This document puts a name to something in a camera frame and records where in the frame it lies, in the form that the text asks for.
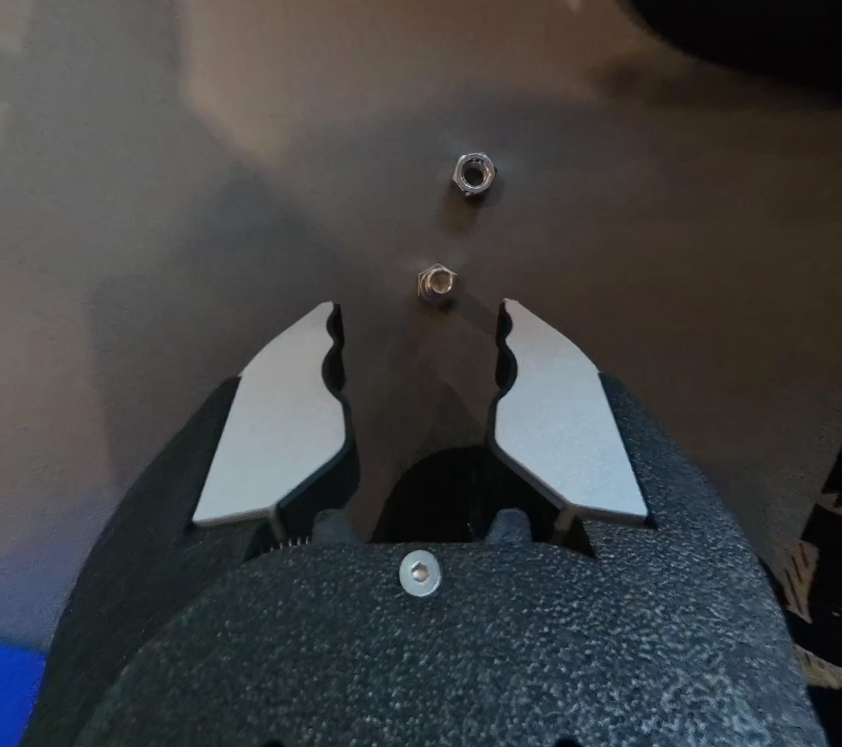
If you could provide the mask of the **silver hex nut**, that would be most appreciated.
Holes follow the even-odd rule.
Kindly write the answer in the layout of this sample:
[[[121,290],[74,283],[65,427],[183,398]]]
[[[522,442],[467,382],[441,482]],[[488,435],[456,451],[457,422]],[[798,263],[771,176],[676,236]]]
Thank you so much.
[[[498,177],[498,167],[483,152],[462,154],[450,177],[454,188],[465,199],[473,202],[484,200]]]

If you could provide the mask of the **blue plastic bin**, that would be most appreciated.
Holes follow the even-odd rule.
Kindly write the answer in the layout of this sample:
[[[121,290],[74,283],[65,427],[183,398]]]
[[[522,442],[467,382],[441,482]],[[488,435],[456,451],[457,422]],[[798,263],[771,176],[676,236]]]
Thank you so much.
[[[1,641],[1,746],[19,746],[46,668],[38,649]]]

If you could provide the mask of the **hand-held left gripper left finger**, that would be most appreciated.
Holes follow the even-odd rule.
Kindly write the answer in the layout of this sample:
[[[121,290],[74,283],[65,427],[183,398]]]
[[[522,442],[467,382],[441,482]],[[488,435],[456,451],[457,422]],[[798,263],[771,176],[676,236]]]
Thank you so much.
[[[247,363],[192,525],[269,525],[281,544],[313,539],[318,515],[343,508],[360,478],[343,395],[340,306],[322,302]]]

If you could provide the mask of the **silver hex bolt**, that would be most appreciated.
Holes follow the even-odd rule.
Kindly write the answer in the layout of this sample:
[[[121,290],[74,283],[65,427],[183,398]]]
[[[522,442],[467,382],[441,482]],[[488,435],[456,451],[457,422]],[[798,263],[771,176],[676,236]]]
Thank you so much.
[[[456,271],[436,263],[417,275],[417,297],[433,309],[449,311],[457,297],[458,279]]]

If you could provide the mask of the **black white patterned clothing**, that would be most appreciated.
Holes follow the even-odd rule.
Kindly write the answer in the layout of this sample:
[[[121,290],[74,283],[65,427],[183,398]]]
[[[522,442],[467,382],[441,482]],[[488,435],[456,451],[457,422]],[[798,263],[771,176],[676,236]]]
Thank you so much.
[[[810,687],[841,689],[841,456],[778,577],[796,663]]]

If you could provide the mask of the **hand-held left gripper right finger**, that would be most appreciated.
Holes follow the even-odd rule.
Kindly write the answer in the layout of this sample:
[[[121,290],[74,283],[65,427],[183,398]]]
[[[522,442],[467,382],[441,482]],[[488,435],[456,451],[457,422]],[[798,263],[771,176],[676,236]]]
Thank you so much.
[[[488,447],[524,485],[507,503],[535,542],[563,543],[574,521],[650,529],[650,509],[600,370],[561,331],[514,299],[501,301],[498,388]]]

